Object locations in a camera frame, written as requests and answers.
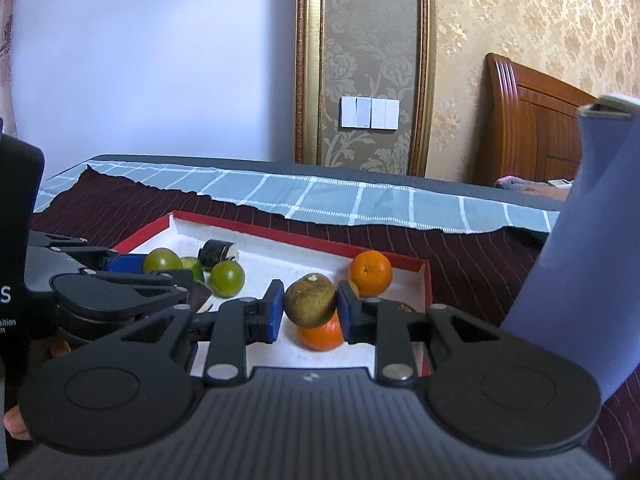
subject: mandarin orange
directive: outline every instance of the mandarin orange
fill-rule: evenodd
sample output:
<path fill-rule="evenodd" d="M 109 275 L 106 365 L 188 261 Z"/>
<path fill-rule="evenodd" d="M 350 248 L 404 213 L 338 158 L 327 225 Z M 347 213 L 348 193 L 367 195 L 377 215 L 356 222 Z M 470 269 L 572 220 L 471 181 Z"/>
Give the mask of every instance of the mandarin orange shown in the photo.
<path fill-rule="evenodd" d="M 298 337 L 300 341 L 312 350 L 322 352 L 338 348 L 338 346 L 344 343 L 338 313 L 334 312 L 332 318 L 318 328 L 298 327 Z"/>
<path fill-rule="evenodd" d="M 378 251 L 364 251 L 349 264 L 349 279 L 358 287 L 362 298 L 378 296 L 391 285 L 391 262 Z"/>

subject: white wall switch panel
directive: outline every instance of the white wall switch panel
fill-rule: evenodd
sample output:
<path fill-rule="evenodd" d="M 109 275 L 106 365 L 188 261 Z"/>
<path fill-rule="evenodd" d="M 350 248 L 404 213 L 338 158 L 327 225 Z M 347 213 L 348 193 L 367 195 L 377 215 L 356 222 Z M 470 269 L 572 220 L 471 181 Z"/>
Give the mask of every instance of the white wall switch panel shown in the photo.
<path fill-rule="evenodd" d="M 369 128 L 371 125 L 371 97 L 356 97 L 356 127 Z"/>
<path fill-rule="evenodd" d="M 396 99 L 385 100 L 385 129 L 397 130 L 400 118 L 400 101 Z"/>
<path fill-rule="evenodd" d="M 340 126 L 343 128 L 356 127 L 356 98 L 342 96 L 340 98 Z"/>
<path fill-rule="evenodd" d="M 384 130 L 386 122 L 386 99 L 371 100 L 371 127 Z"/>

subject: wooden bed frame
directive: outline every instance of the wooden bed frame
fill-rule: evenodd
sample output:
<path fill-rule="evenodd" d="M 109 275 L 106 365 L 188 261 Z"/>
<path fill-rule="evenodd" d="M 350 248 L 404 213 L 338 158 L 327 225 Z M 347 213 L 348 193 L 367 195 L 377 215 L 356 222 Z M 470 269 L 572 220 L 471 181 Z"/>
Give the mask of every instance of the wooden bed frame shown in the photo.
<path fill-rule="evenodd" d="M 487 54 L 486 63 L 494 109 L 473 183 L 493 186 L 507 175 L 573 179 L 582 156 L 576 110 L 595 97 L 504 56 Z"/>

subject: metal screw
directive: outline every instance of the metal screw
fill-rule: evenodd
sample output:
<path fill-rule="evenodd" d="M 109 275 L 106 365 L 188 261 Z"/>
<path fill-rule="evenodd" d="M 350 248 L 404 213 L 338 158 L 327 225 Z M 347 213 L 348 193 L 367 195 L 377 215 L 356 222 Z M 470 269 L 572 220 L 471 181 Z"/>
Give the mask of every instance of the metal screw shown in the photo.
<path fill-rule="evenodd" d="M 392 379 L 394 381 L 405 381 L 412 377 L 414 371 L 408 365 L 404 365 L 402 363 L 393 363 L 382 368 L 382 374 L 387 379 Z"/>
<path fill-rule="evenodd" d="M 207 368 L 207 375 L 217 381 L 230 381 L 239 373 L 238 368 L 228 363 L 219 363 Z"/>

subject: brown fruit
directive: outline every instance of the brown fruit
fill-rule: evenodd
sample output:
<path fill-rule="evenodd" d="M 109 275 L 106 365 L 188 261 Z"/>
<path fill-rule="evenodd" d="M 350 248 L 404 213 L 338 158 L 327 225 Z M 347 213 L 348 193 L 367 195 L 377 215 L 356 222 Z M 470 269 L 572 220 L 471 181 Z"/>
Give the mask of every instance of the brown fruit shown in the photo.
<path fill-rule="evenodd" d="M 284 312 L 300 328 L 324 325 L 334 314 L 335 305 L 335 285 L 319 272 L 291 283 L 284 295 Z"/>

